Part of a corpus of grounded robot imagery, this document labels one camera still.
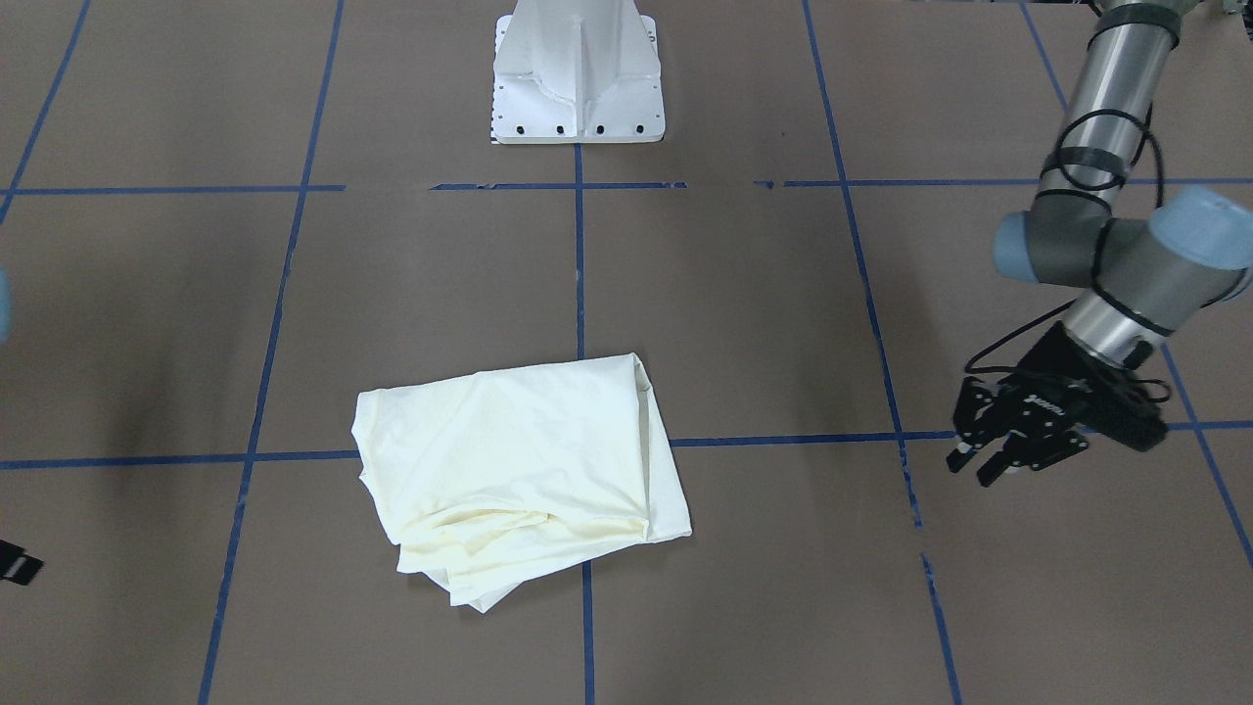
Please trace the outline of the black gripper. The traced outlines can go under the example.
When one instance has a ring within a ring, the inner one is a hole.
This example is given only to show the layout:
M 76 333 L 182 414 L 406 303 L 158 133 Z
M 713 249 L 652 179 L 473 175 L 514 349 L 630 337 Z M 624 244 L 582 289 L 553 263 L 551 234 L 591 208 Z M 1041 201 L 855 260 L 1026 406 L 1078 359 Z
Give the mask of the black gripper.
M 1011 470 L 1045 470 L 1088 450 L 1078 425 L 1079 402 L 1093 389 L 1136 389 L 1136 367 L 1110 364 L 1073 341 L 1055 321 L 1016 364 L 984 364 L 984 358 L 1030 331 L 1021 326 L 979 351 L 964 364 L 954 403 L 956 446 L 946 455 L 950 473 L 959 473 L 979 455 L 995 452 L 976 473 L 989 488 Z

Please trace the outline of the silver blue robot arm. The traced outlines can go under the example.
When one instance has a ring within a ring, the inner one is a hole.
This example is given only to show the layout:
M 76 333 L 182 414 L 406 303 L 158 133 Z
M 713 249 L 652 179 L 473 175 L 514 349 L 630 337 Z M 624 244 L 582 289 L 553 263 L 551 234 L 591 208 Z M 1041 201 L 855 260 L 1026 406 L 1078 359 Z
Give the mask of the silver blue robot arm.
M 954 403 L 950 472 L 1045 470 L 1088 450 L 1088 430 L 1135 451 L 1157 447 L 1172 387 L 1139 374 L 1204 307 L 1250 284 L 1250 210 L 1207 187 L 1165 197 L 1152 130 L 1154 94 L 1192 1 L 1096 1 L 1096 26 L 1037 195 L 992 243 L 1001 275 L 1074 287 L 1040 317 L 1042 338 L 1016 364 L 965 364 Z

